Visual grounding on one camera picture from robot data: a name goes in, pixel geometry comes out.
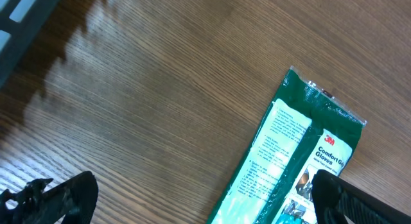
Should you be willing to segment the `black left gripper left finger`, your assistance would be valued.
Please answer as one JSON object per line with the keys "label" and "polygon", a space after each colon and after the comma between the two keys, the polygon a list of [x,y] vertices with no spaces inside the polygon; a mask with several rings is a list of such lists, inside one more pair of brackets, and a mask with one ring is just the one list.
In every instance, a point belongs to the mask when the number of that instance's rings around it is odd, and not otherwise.
{"label": "black left gripper left finger", "polygon": [[89,224],[98,200],[98,183],[91,171],[84,171],[45,191],[52,178],[38,178],[24,189],[1,193],[1,223]]}

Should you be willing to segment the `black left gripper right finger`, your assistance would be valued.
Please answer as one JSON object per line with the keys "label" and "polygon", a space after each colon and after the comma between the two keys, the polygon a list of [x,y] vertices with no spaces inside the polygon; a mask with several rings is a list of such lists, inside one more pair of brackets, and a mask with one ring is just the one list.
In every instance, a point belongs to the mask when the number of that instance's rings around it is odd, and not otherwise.
{"label": "black left gripper right finger", "polygon": [[312,180],[318,224],[403,224],[410,216],[320,169]]}

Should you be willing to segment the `green 3M gloves package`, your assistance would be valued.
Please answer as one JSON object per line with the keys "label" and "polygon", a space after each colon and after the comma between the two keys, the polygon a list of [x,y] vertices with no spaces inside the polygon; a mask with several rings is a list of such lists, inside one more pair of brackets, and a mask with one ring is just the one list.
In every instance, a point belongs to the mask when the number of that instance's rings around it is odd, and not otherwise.
{"label": "green 3M gloves package", "polygon": [[289,68],[209,223],[316,223],[313,177],[341,174],[366,121]]}

